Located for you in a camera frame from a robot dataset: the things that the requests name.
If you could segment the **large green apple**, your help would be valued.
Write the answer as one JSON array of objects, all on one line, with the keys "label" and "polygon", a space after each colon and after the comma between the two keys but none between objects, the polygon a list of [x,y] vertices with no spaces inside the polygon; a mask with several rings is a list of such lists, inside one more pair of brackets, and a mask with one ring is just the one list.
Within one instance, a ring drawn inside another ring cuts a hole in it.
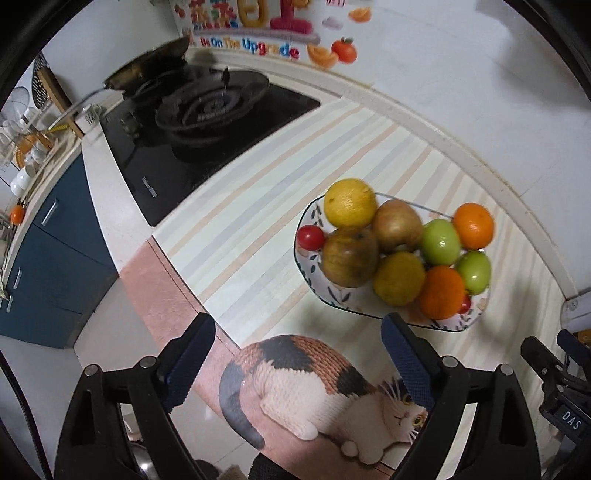
[{"label": "large green apple", "polygon": [[420,251],[432,266],[451,266],[461,253],[461,241],[453,224],[445,219],[434,219],[424,226]]}]

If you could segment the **brown pear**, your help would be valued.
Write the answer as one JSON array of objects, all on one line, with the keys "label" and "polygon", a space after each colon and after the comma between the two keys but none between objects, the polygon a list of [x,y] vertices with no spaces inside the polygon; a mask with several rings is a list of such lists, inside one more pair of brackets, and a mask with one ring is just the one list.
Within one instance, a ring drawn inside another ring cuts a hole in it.
[{"label": "brown pear", "polygon": [[378,240],[369,228],[342,227],[325,239],[321,269],[335,285],[358,288],[372,279],[379,260]]},{"label": "brown pear", "polygon": [[399,250],[414,252],[423,237],[423,223],[406,202],[392,199],[381,205],[372,222],[372,231],[383,254]]}]

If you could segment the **red cherry tomato small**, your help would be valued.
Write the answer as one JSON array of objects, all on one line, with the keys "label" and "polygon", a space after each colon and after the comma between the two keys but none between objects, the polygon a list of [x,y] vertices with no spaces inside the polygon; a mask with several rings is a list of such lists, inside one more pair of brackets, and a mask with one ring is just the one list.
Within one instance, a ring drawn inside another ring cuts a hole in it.
[{"label": "red cherry tomato small", "polygon": [[465,315],[470,312],[471,308],[472,308],[472,299],[468,294],[466,294],[464,296],[461,308],[459,310],[459,314]]}]

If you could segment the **small green apple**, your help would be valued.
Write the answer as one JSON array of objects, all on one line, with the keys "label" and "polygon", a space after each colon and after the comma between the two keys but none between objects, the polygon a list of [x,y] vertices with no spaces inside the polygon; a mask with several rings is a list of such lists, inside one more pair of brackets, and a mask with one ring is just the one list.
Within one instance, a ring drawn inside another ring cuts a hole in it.
[{"label": "small green apple", "polygon": [[455,269],[462,277],[469,294],[479,295],[488,288],[492,265],[484,252],[469,251],[465,253],[456,263]]}]

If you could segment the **orange near gripper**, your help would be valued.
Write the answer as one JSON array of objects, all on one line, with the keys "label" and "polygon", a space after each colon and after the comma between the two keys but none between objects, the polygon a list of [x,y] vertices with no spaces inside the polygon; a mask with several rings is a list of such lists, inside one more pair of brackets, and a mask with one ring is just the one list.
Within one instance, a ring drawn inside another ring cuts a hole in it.
[{"label": "orange near gripper", "polygon": [[440,321],[458,314],[465,296],[461,275],[454,268],[439,265],[427,271],[417,302],[427,318]]}]

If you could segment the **yellow lemon lower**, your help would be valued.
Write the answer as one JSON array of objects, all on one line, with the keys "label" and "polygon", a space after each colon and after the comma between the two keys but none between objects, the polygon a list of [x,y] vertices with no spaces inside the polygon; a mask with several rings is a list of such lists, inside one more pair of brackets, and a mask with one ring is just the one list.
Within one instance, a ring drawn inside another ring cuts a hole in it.
[{"label": "yellow lemon lower", "polygon": [[400,251],[381,259],[373,290],[386,304],[403,307],[418,297],[425,277],[422,261],[413,253]]}]

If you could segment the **yellow lemon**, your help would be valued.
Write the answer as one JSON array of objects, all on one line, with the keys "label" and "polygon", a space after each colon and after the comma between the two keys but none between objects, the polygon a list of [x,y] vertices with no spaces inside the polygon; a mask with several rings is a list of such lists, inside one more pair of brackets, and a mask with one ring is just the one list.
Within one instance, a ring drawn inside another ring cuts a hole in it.
[{"label": "yellow lemon", "polygon": [[332,226],[365,228],[378,210],[376,193],[361,179],[342,179],[324,197],[325,217]]},{"label": "yellow lemon", "polygon": [[386,304],[403,307],[418,297],[425,277],[422,261],[413,253],[400,251],[381,259],[373,290]]}]

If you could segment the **floral ceramic plate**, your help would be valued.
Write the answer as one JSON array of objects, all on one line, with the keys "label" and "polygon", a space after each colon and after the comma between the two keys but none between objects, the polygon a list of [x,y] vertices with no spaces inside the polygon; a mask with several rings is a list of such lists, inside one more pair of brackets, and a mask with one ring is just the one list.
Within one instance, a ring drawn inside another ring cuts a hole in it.
[{"label": "floral ceramic plate", "polygon": [[305,282],[325,304],[377,319],[397,312],[408,324],[459,332],[484,313],[491,262],[465,250],[450,217],[377,194],[366,227],[337,227],[318,197],[298,226],[322,236],[294,244]]}]

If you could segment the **small orange fruit on counter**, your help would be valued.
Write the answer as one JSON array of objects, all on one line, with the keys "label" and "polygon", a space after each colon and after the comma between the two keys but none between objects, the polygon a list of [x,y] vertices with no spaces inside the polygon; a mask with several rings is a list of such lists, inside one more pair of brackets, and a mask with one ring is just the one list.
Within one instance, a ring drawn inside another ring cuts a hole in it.
[{"label": "small orange fruit on counter", "polygon": [[12,225],[21,225],[24,220],[26,209],[23,205],[17,204],[13,207],[10,213],[10,222]]}]

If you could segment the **red cherry tomato large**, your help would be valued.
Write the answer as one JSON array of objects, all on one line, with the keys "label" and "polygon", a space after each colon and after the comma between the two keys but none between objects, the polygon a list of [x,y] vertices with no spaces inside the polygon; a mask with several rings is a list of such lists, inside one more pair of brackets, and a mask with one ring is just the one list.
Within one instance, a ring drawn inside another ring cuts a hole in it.
[{"label": "red cherry tomato large", "polygon": [[324,247],[325,232],[315,225],[304,225],[297,230],[297,246],[307,251],[318,251]]}]

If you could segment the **yellow lemon upper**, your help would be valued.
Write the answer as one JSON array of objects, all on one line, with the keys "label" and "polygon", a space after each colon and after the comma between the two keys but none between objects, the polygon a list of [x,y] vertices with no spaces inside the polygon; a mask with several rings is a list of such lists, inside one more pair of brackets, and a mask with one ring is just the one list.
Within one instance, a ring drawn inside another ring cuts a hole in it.
[{"label": "yellow lemon upper", "polygon": [[361,179],[342,179],[324,197],[325,217],[332,226],[365,228],[378,210],[376,193]]}]

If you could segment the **black gas stove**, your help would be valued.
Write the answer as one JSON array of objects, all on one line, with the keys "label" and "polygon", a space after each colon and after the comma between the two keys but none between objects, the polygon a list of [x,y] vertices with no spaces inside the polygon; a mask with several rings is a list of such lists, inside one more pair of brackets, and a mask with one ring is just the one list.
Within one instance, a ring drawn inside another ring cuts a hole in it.
[{"label": "black gas stove", "polygon": [[221,168],[320,105],[256,71],[186,65],[125,97],[101,128],[155,226]]}]

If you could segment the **dish rack with dishes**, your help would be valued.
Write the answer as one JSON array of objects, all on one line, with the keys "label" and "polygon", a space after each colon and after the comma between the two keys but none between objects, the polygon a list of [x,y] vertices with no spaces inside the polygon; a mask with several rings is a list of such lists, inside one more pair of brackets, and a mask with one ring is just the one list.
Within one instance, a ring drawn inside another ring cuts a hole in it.
[{"label": "dish rack with dishes", "polygon": [[35,121],[41,111],[31,105],[29,91],[15,87],[1,107],[1,180],[21,199],[54,142]]}]

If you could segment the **black frying pan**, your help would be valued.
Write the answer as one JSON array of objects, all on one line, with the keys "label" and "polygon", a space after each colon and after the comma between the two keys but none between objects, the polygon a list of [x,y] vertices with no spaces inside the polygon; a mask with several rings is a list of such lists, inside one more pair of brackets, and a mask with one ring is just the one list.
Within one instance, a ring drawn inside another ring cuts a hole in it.
[{"label": "black frying pan", "polygon": [[173,41],[166,42],[129,61],[110,75],[103,82],[101,88],[90,92],[76,103],[69,106],[49,126],[49,128],[53,129],[63,121],[69,119],[79,106],[103,91],[112,90],[120,91],[125,94],[129,92],[133,93],[144,83],[174,70],[185,63],[184,55],[186,54],[189,44],[190,36],[185,35]]}]

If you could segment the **colourful wall sticker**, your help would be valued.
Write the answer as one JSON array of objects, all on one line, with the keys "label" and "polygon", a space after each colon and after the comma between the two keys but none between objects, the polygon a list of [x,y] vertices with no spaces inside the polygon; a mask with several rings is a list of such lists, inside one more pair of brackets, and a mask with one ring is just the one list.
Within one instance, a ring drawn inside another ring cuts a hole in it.
[{"label": "colourful wall sticker", "polygon": [[351,66],[375,32],[372,1],[171,1],[190,44],[322,70]]}]

